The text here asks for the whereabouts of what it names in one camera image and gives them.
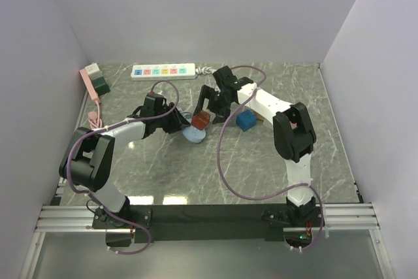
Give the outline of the brown wooden cube adapter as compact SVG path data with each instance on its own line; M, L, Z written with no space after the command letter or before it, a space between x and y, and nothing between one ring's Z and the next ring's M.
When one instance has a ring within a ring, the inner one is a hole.
M191 119L191 126L202 131L210 123L210 114L204 110L201 110L198 114L194 115Z

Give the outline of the light blue round adapter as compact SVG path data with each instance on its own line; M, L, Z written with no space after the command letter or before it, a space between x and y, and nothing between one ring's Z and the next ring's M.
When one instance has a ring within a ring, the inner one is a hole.
M206 131L197 129L192 125L182 130L182 135L189 141L195 144L201 143L206 137Z

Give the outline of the blue cube plug adapter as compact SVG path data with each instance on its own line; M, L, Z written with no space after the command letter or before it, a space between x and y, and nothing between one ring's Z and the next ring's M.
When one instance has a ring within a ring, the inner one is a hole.
M236 125L246 132L257 125L257 118L251 110L245 110L236 116Z

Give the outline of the white power strip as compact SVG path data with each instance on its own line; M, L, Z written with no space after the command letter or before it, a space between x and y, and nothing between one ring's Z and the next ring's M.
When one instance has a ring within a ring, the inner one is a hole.
M133 65L131 70L134 81L191 80L196 76L194 63Z

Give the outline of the tan wooden cube adapter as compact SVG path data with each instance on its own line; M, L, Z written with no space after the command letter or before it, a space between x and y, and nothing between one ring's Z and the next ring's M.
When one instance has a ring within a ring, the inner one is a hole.
M265 118L257 112L254 112L254 115L259 121L263 122L265 120Z

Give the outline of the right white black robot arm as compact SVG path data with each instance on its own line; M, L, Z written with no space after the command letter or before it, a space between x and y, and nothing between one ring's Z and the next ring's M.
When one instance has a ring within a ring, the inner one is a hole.
M310 174L310 161L317 137L306 106L303 103L282 101L256 83L242 85L235 82L220 91L203 85L195 108L196 114L202 110L206 99L208 110L216 115L214 122L223 123L216 161L219 177L225 187L235 196L249 201L264 201L287 193L286 209L281 222L288 226L304 225L312 218L315 202L319 200L315 196ZM287 169L288 187L279 192L262 197L245 196L235 191L225 178L220 161L222 138L231 119L243 107L256 111L265 123L272 126L274 147L284 158Z

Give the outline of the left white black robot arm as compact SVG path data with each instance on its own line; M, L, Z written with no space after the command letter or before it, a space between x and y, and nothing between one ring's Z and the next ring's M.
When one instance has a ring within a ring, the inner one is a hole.
M59 166L60 177L66 179L69 172L74 186L83 187L84 193L90 193L108 209L107 220L117 228L130 222L131 213L129 200L109 180L114 149L145 139L159 128L172 134L190 126L189 120L174 108L173 103L161 103L155 108L139 106L126 120L127 124L94 134L79 144L76 141L93 130L76 129Z

